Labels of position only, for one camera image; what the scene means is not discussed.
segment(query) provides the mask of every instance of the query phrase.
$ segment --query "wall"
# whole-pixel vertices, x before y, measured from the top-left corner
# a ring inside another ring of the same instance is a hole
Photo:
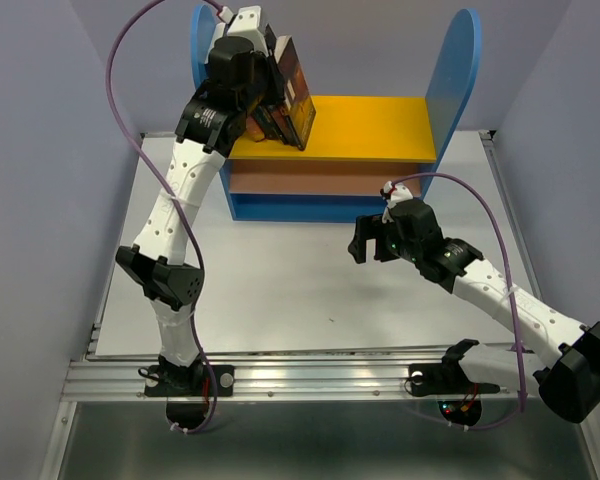
[[[104,62],[124,22],[148,0],[71,0]],[[168,0],[131,31],[115,80],[142,131],[173,131],[193,93],[189,58],[196,1]],[[262,5],[276,33],[292,34],[311,91],[423,96],[447,26],[478,9],[484,58],[462,128],[497,128],[569,0],[242,0]]]
[[[70,3],[1,0],[0,480],[38,476],[134,165]]]
[[[600,0],[572,2],[496,145],[544,297],[600,321]]]

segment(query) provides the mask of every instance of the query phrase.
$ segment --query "screw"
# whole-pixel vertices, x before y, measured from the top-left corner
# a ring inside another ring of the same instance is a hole
[[[220,385],[223,388],[229,388],[233,385],[233,376],[230,373],[223,373],[220,377]]]

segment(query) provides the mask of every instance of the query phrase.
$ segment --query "cable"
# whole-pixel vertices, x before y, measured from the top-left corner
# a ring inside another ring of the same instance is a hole
[[[113,117],[115,118],[116,123],[118,124],[118,127],[122,131],[122,134],[124,135],[124,137],[127,139],[127,142],[129,142],[131,147],[138,153],[138,155],[140,156],[140,158],[142,159],[144,164],[147,166],[147,168],[149,168],[149,170],[151,171],[153,176],[156,177],[158,182],[160,182],[160,185],[162,185],[162,188],[164,188],[164,190],[171,196],[171,199],[172,199],[171,201],[173,202],[173,206],[174,206],[176,212],[178,213],[178,217],[180,218],[180,221],[182,222],[182,225],[184,226],[184,229],[187,232],[187,236],[189,237],[189,240],[191,241],[191,244],[193,245],[193,248],[196,252],[196,256],[198,257],[198,266],[200,267],[201,270],[204,271],[205,268],[204,268],[204,258],[202,257],[202,250],[200,249],[200,245],[198,244],[196,236],[193,233],[191,224],[187,220],[184,210],[182,209],[182,205],[180,205],[180,202],[176,199],[176,194],[173,191],[173,188],[171,188],[171,185],[169,185],[169,182],[167,182],[166,178],[162,175],[162,173],[160,173],[160,170],[158,170],[158,168],[155,166],[155,164],[151,161],[151,159],[147,156],[147,154],[142,150],[142,147],[140,146],[140,144],[136,141],[136,139],[133,137],[133,135],[127,128],[126,124],[124,123],[124,120],[122,119],[122,116],[120,115],[120,112],[118,111],[118,106],[116,105],[116,101],[113,97],[113,82],[112,82],[111,73],[113,70],[113,61],[115,59],[116,53],[118,52],[118,48],[120,47],[120,44],[122,43],[122,40],[124,39],[125,35],[129,32],[131,27],[133,27],[136,24],[136,22],[138,20],[140,20],[140,18],[145,13],[147,13],[152,8],[161,4],[164,1],[165,0],[153,0],[153,1],[149,2],[143,8],[138,10],[136,12],[136,14],[133,15],[127,21],[127,23],[122,27],[122,30],[120,30],[120,33],[118,33],[118,35],[116,36],[116,39],[113,42],[113,45],[111,46],[111,51],[109,52],[109,58],[107,59],[107,66],[106,66],[106,72],[105,72],[105,88],[107,91],[107,100],[109,101],[109,107],[111,108],[111,113],[113,113]],[[220,6],[214,0],[204,0],[204,1],[206,1],[209,5],[211,5],[213,8],[215,8],[218,11],[218,13],[220,13],[223,10],[223,7]],[[196,331],[195,320],[194,320],[194,310],[195,310],[195,305],[191,305],[191,314],[189,315],[189,322],[191,324],[191,331],[193,333],[194,342],[196,344],[198,351],[200,352],[200,358],[204,362],[204,364],[207,368],[207,372],[209,373],[209,378],[211,379],[211,387],[212,387],[212,391],[213,391],[213,403],[211,404],[211,409],[209,411],[209,414],[207,415],[205,420],[200,424],[200,426],[198,426],[197,428],[195,428],[193,430],[187,431],[186,433],[197,433],[197,432],[202,431],[207,426],[207,424],[211,421],[211,418],[213,417],[213,414],[216,409],[216,404],[218,403],[218,384],[216,382],[216,377],[213,372],[213,367],[209,363],[209,358],[207,357],[207,354],[205,353],[204,349],[202,348],[202,345],[200,344],[200,339],[198,338],[198,333]]]
[[[487,216],[489,217],[489,220],[491,221],[491,226],[493,227],[493,230],[496,234],[496,238],[498,240],[498,245],[500,247],[500,251],[502,252],[502,261],[504,263],[505,282],[507,284],[507,290],[509,292],[511,292],[511,294],[509,295],[509,304],[511,306],[514,346],[515,346],[515,351],[516,351],[516,360],[518,363],[518,376],[520,379],[520,391],[518,392],[518,408],[516,408],[516,410],[511,412],[510,415],[504,417],[503,419],[501,419],[495,423],[492,423],[489,425],[477,426],[477,427],[474,426],[474,427],[471,427],[470,430],[488,430],[488,429],[496,428],[496,427],[499,427],[500,425],[504,425],[505,423],[507,423],[509,420],[514,418],[518,413],[523,413],[526,409],[526,404],[527,404],[527,381],[526,381],[525,374],[524,374],[524,361],[522,358],[524,348],[522,346],[522,339],[520,338],[520,318],[518,316],[518,306],[516,303],[515,293],[512,290],[513,289],[513,280],[511,278],[511,266],[509,264],[509,255],[507,253],[507,247],[504,243],[504,238],[502,238],[502,232],[500,232],[500,227],[498,226],[498,221],[496,220],[495,215],[491,211],[491,208],[489,208],[489,205],[487,205],[486,200],[482,197],[482,195],[480,195],[471,185],[466,183],[464,180],[461,180],[458,177],[454,177],[453,175],[449,175],[446,173],[425,172],[425,173],[416,173],[413,175],[408,175],[406,177],[399,178],[398,180],[394,180],[392,182],[392,184],[396,185],[398,183],[403,183],[408,180],[414,180],[417,178],[427,178],[427,177],[446,178],[447,180],[451,180],[452,182],[455,182],[458,185],[461,185],[462,187],[464,187],[466,190],[468,190],[476,198],[476,200],[478,200],[478,202],[480,202],[480,204],[484,208],[485,212],[487,213]],[[432,418],[432,417],[428,417],[428,416],[426,416],[426,417],[429,418],[430,420],[439,421],[439,419],[437,419],[437,418]]]

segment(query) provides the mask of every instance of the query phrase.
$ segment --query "gray floor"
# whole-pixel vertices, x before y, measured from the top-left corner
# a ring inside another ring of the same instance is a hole
[[[435,413],[423,402],[422,412]],[[485,420],[511,401],[485,404]],[[409,413],[414,403],[224,404],[197,437],[168,430],[160,403],[78,407],[60,478],[589,479],[577,426],[544,405],[509,425],[463,433]]]

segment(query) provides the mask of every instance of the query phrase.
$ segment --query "cable connector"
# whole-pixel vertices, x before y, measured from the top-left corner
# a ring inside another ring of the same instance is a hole
[[[222,10],[218,11],[218,18],[224,23],[231,23],[235,14],[229,7],[222,7]]]

